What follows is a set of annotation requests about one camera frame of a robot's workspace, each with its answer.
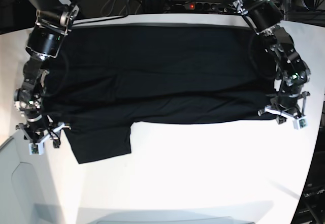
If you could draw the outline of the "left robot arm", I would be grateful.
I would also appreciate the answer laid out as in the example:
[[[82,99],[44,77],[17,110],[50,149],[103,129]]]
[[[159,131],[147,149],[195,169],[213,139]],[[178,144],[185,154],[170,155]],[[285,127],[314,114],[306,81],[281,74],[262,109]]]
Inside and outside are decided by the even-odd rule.
[[[298,100],[306,103],[309,92],[303,91],[309,82],[310,69],[295,49],[290,34],[280,25],[284,19],[272,0],[229,0],[249,27],[259,36],[276,62],[276,79],[280,87],[271,96],[270,105],[259,110],[258,114],[276,115],[278,124],[291,119],[297,130],[307,126],[305,106],[299,106]]]

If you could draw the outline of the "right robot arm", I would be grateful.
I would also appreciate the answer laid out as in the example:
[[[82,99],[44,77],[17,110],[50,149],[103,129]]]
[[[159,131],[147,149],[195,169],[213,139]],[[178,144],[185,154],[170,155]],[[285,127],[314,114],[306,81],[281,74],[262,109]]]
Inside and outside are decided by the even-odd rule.
[[[14,104],[26,123],[16,127],[29,141],[30,154],[41,155],[45,142],[52,139],[53,146],[60,146],[63,122],[51,122],[43,112],[46,97],[44,79],[49,74],[44,62],[57,58],[64,38],[72,29],[79,7],[73,0],[29,0],[36,8],[36,22],[30,33],[26,51],[30,55],[23,67],[23,82],[14,94]]]

